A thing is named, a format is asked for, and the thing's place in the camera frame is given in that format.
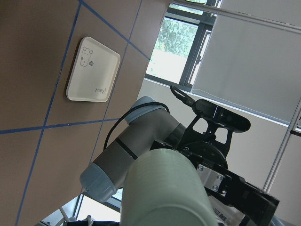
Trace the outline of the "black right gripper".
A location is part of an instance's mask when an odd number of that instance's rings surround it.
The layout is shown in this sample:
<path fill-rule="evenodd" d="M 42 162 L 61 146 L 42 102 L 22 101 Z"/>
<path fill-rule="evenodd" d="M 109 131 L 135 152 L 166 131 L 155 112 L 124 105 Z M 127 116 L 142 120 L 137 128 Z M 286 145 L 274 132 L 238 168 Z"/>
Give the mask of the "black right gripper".
<path fill-rule="evenodd" d="M 192 142 L 177 151 L 191 161 L 207 194 L 222 206 L 236 208 L 255 224 L 271 222 L 279 200 L 229 171 L 218 148 L 207 142 Z"/>

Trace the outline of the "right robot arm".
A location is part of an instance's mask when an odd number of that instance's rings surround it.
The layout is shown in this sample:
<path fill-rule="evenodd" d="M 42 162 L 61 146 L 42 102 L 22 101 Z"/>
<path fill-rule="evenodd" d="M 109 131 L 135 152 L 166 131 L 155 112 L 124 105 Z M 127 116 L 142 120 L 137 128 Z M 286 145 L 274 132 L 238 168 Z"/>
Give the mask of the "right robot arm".
<path fill-rule="evenodd" d="M 228 169 L 233 133 L 250 121 L 206 100 L 182 101 L 195 113 L 185 127 L 167 107 L 140 98 L 127 128 L 80 175 L 99 202 L 123 189 L 122 226 L 270 226 L 279 200 Z"/>

